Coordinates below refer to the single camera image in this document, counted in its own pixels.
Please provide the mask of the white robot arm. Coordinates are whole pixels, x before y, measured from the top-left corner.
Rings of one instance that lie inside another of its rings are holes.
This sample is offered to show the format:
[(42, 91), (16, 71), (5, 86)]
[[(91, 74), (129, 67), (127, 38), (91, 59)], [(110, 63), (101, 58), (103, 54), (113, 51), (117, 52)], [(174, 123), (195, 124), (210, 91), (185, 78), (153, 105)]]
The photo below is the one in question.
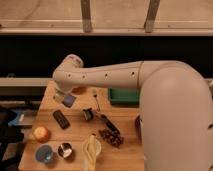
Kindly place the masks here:
[(67, 56), (53, 72), (56, 99), (78, 86), (138, 89), (145, 171), (213, 169), (213, 98), (206, 80), (180, 61), (85, 68)]

